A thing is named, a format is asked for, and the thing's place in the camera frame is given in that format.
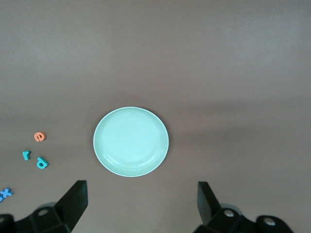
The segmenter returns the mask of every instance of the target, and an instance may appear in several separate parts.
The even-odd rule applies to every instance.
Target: plate
[[[137,177],[155,170],[169,148],[163,122],[152,112],[124,107],[107,114],[94,133],[95,154],[109,171]]]

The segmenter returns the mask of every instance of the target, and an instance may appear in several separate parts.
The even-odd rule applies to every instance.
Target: gray table surface
[[[252,221],[310,232],[310,64],[306,0],[1,0],[0,189],[15,194],[0,213],[21,219],[85,179],[74,233],[191,233],[207,181]],[[137,178],[109,172],[92,145],[125,106],[170,135],[164,162]]]

